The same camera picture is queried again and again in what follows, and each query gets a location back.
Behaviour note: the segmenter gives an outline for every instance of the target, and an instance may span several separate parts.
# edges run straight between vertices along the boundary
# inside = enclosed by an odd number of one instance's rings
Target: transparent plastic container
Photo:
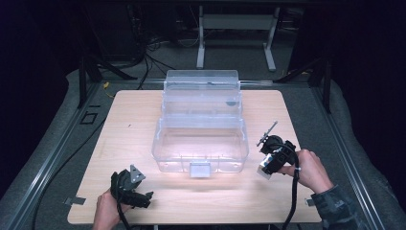
[[[168,71],[152,146],[159,169],[238,173],[248,153],[237,71]]]

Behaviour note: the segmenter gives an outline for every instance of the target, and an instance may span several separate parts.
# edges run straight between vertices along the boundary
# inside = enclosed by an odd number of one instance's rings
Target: table
[[[190,178],[184,172],[160,172],[151,155],[156,122],[161,116],[162,91],[120,91],[95,146],[68,220],[92,223],[98,195],[110,187],[113,172],[134,164],[147,178],[137,188],[153,191],[147,209],[125,215],[128,222],[160,224],[226,224],[284,222],[291,205],[292,177],[274,173],[266,180],[257,173],[264,155],[257,142],[274,121],[271,134],[300,148],[283,97],[277,90],[242,90],[243,117],[250,154],[239,173],[213,173],[210,178]],[[298,186],[298,204],[292,222],[321,221],[314,206],[305,204],[312,191]]]

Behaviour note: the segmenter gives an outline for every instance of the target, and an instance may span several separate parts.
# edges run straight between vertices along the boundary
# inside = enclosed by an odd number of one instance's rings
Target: person's right hand
[[[311,189],[315,194],[320,194],[334,187],[320,158],[313,151],[302,149],[297,154],[301,168],[299,183]],[[293,176],[294,172],[295,165],[283,166],[278,171],[278,173],[285,173],[290,176]]]

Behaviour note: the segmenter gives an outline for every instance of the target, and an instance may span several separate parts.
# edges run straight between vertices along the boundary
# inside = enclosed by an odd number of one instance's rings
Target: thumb
[[[290,176],[293,176],[295,169],[293,166],[282,166],[280,170],[278,170],[278,173],[282,174],[288,174]]]

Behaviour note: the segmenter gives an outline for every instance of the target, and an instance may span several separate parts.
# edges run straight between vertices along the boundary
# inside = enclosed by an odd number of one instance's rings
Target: sleeve
[[[324,229],[368,229],[359,218],[352,199],[338,185],[311,197]]]

